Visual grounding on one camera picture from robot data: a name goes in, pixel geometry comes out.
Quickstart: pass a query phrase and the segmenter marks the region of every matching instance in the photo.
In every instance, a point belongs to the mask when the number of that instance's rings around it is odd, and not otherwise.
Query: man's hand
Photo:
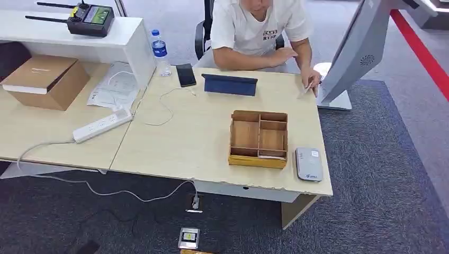
[[[303,68],[301,70],[301,79],[304,87],[312,89],[315,97],[318,96],[318,85],[320,84],[321,75],[312,68]]]
[[[289,58],[297,57],[298,54],[292,48],[280,48],[268,57],[270,67],[284,64]]]

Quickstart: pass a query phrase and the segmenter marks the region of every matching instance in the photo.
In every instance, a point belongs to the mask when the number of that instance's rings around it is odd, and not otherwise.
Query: floor
[[[152,0],[151,5],[146,0],[124,2],[130,16],[144,17],[148,29],[161,30],[167,41],[172,64],[196,62],[193,39],[195,26],[204,17],[202,1]],[[112,5],[113,1],[96,1],[96,4]],[[308,0],[308,11],[315,24],[315,33],[311,37],[314,63],[331,61],[356,6],[355,1]],[[34,6],[34,1],[29,0],[20,3],[0,0],[0,8],[59,11]],[[406,13],[405,16],[449,73],[449,31],[420,30]],[[442,207],[449,214],[449,196],[446,195],[449,193],[449,185],[445,183],[449,179],[449,103],[408,47],[393,21],[389,25],[382,63],[364,78],[385,82],[435,188],[437,196],[434,198],[440,199]]]
[[[200,250],[219,254],[449,253],[449,219],[384,82],[349,91],[354,110],[320,110],[333,197],[321,198],[286,231],[279,202],[204,194],[202,214],[184,211],[191,185],[141,203],[96,196],[85,185],[19,177],[0,182],[0,253],[178,254],[182,226],[199,228]],[[145,199],[180,180],[109,172],[56,173],[101,193]]]

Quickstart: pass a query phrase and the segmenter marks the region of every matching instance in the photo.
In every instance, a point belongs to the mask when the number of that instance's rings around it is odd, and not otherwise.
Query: wooden compartment divider
[[[284,168],[288,157],[287,114],[234,111],[229,164]]]

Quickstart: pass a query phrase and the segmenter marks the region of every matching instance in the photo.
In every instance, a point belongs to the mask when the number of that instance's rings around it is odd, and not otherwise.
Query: smartphone
[[[176,70],[178,72],[179,83],[181,87],[188,87],[196,85],[195,75],[193,75],[192,65],[177,65]]]

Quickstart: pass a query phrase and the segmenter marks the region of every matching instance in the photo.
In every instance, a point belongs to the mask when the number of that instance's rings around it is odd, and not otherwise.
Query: white plug
[[[124,123],[130,122],[131,120],[131,112],[129,110],[121,109],[110,116],[73,131],[73,138],[76,143],[82,143]]]
[[[198,194],[195,194],[193,197],[193,203],[192,208],[197,210],[200,207],[200,197],[198,197]]]

